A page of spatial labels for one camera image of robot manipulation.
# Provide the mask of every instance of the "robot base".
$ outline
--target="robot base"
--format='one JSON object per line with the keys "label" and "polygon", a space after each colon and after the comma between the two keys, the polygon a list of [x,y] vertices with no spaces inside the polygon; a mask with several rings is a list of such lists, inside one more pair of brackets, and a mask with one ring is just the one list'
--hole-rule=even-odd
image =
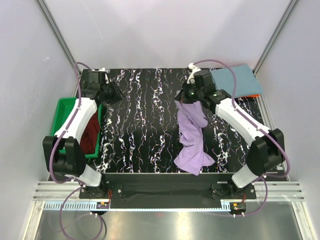
{"label": "robot base", "polygon": [[227,183],[212,183],[211,184],[211,191],[212,191],[212,198],[214,200],[242,200],[244,198],[246,199],[257,199],[255,188],[252,184],[249,184],[246,186],[243,190],[239,192],[225,192],[221,194],[219,191],[223,190]]}
{"label": "robot base", "polygon": [[111,190],[111,199],[121,199],[124,185],[121,182],[108,182],[102,175],[101,184],[97,187],[87,186],[81,189],[80,199],[108,199],[108,191]]}

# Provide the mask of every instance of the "metal frame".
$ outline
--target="metal frame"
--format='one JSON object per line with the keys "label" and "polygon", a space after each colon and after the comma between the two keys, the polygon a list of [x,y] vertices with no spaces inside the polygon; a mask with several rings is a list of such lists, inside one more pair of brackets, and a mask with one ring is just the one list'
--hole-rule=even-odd
{"label": "metal frame", "polygon": [[292,13],[294,12],[294,10],[296,9],[298,3],[300,2],[300,0],[291,0],[290,3],[288,4],[286,10],[284,11],[278,25],[276,26],[269,42],[267,43],[258,63],[256,64],[255,68],[254,68],[254,74],[257,74],[262,66],[262,64],[264,63],[264,61],[266,60],[270,50],[272,49],[272,47],[274,46],[276,40],[278,39],[280,33],[282,32],[282,30],[284,29],[286,23],[288,22],[290,16],[292,15]]}
{"label": "metal frame", "polygon": [[[301,235],[303,240],[317,240],[317,236],[310,220],[308,210],[306,207],[306,203],[301,192],[301,188],[298,182],[296,181],[269,181],[267,182],[268,186],[268,198],[267,202],[290,202],[292,204],[298,226],[301,231]],[[56,184],[53,181],[40,181],[36,188],[34,197],[33,197],[33,209],[30,215],[28,225],[24,234],[24,240],[34,240],[38,226],[40,223],[40,219],[43,211],[46,209],[53,209],[53,207],[46,207],[46,203],[55,200],[55,201],[63,201],[67,195],[76,188],[79,187],[77,182],[67,182],[64,184]],[[263,182],[256,182],[254,184],[254,188],[256,191],[257,199],[248,199],[248,203],[252,202],[261,202],[263,201],[266,189]],[[67,203],[87,203],[88,199],[79,199],[79,192],[76,192]],[[108,199],[90,199],[90,203],[94,203],[95,201],[99,202],[107,202]],[[228,212],[228,205],[230,207],[229,202],[235,202],[235,200],[225,199],[221,201],[222,210],[211,210],[211,212]],[[78,207],[73,208],[73,210],[83,210],[83,206],[78,204]],[[165,211],[165,212],[208,212],[210,209],[109,209],[109,211]]]}
{"label": "metal frame", "polygon": [[37,2],[45,20],[47,21],[47,23],[50,27],[50,29],[52,30],[52,33],[54,34],[56,41],[59,43],[62,51],[64,52],[65,57],[68,59],[69,63],[73,67],[76,61],[75,61],[75,59],[69,49],[64,37],[62,36],[62,34],[58,28],[58,25],[56,24],[56,21],[55,21],[54,17],[52,16],[52,14],[48,8],[48,5],[46,4],[46,1],[45,0],[35,0],[35,1]]}

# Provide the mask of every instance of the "purple cloth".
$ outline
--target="purple cloth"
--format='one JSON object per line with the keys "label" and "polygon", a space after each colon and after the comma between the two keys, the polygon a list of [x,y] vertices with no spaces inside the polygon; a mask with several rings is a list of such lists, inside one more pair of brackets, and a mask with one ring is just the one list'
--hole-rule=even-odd
{"label": "purple cloth", "polygon": [[215,161],[204,152],[202,128],[208,125],[199,101],[184,104],[175,101],[178,108],[178,124],[181,132],[180,143],[183,149],[174,163],[180,169],[198,176],[202,166],[211,166]]}

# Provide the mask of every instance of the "ruler strip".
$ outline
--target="ruler strip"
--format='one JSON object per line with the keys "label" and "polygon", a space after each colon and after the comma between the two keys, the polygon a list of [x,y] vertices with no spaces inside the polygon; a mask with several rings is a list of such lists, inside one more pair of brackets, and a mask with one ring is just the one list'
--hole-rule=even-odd
{"label": "ruler strip", "polygon": [[[59,211],[63,201],[46,201],[44,210]],[[63,211],[110,211],[110,212],[230,212],[230,203],[221,202],[217,208],[99,208],[98,201],[67,201]]]}

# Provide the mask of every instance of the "blue towel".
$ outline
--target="blue towel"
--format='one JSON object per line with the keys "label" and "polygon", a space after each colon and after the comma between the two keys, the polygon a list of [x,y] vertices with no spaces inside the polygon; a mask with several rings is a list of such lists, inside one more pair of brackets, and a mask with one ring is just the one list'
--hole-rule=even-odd
{"label": "blue towel", "polygon": [[[255,78],[251,68],[248,65],[232,67],[237,79],[235,97],[245,97],[250,95],[262,94],[263,90]],[[211,71],[213,82],[217,90],[225,90],[232,95],[234,90],[234,78],[227,68]]]}

